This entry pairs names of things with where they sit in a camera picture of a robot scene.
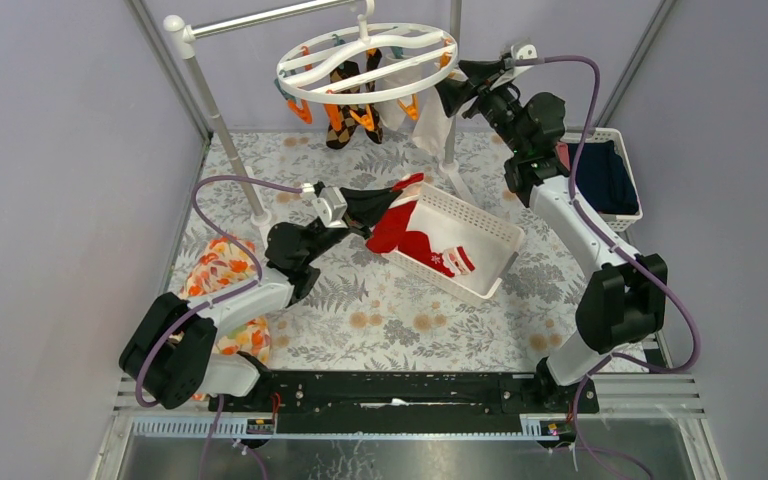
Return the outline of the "red snowflake sock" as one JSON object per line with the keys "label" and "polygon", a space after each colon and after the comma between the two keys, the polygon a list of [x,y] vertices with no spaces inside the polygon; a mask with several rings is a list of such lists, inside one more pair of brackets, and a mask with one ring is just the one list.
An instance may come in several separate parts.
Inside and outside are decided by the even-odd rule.
{"label": "red snowflake sock", "polygon": [[397,194],[396,199],[389,205],[375,225],[370,238],[366,240],[368,250],[376,254],[386,254],[396,249],[407,232],[424,181],[425,174],[418,172],[403,177],[389,189],[391,193]]}

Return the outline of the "white round clip hanger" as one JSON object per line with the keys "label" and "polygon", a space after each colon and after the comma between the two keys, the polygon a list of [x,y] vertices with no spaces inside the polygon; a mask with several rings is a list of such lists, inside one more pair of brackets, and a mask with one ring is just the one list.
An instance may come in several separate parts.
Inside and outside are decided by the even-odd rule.
{"label": "white round clip hanger", "polygon": [[[320,104],[375,104],[407,99],[448,78],[458,43],[438,27],[371,21],[373,1],[364,1],[352,27],[297,45],[276,67],[276,78],[296,99]],[[346,61],[360,73],[332,83],[329,74]]]}

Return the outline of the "teal front clip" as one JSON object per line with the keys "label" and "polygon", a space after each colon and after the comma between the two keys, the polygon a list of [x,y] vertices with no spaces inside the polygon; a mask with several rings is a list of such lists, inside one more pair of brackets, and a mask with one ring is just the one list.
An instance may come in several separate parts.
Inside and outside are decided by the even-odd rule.
{"label": "teal front clip", "polygon": [[282,95],[282,97],[284,98],[284,100],[285,100],[285,101],[287,101],[287,102],[289,102],[289,103],[291,103],[291,104],[294,104],[294,103],[295,103],[295,101],[296,101],[295,97],[294,97],[293,95],[291,95],[290,93],[288,93],[288,92],[287,92],[287,91],[286,91],[286,90],[285,90],[285,89],[282,87],[282,84],[281,84],[281,82],[279,81],[279,79],[278,79],[278,78],[276,78],[276,79],[274,80],[274,85],[275,85],[276,89],[279,91],[279,93]]}

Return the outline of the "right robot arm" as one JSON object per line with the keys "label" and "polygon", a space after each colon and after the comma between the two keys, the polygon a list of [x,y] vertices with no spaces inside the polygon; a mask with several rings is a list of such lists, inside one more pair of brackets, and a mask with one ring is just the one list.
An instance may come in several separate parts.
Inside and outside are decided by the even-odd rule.
{"label": "right robot arm", "polygon": [[463,79],[436,86],[447,116],[481,115],[505,142],[508,190],[539,216],[573,254],[589,280],[575,312],[576,330],[538,364],[535,402],[557,412],[573,398],[573,387],[617,348],[663,326],[667,266],[657,255],[642,256],[617,236],[589,205],[558,158],[566,132],[564,101],[540,92],[521,103],[511,82],[536,59],[461,60]]}

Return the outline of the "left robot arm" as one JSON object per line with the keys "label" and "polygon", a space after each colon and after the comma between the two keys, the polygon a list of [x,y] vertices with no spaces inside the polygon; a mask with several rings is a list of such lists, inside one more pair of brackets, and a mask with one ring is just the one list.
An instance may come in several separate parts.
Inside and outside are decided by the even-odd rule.
{"label": "left robot arm", "polygon": [[299,191],[311,199],[316,219],[272,226],[266,261],[255,266],[254,279],[188,299],[166,292],[154,300],[119,359],[136,382],[140,406],[175,409],[204,394],[232,397],[248,411],[264,407],[268,369],[252,354],[218,353],[215,344],[249,321],[304,299],[320,275],[314,261],[351,234],[370,237],[402,194],[393,187],[352,190],[321,182]]}

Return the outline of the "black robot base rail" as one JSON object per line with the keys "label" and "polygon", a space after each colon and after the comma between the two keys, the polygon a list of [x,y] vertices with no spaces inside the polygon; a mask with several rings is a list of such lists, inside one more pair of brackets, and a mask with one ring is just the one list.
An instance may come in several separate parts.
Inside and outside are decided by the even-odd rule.
{"label": "black robot base rail", "polygon": [[531,374],[278,370],[226,413],[263,413],[280,434],[522,434],[523,416],[600,410],[593,382],[551,387]]}

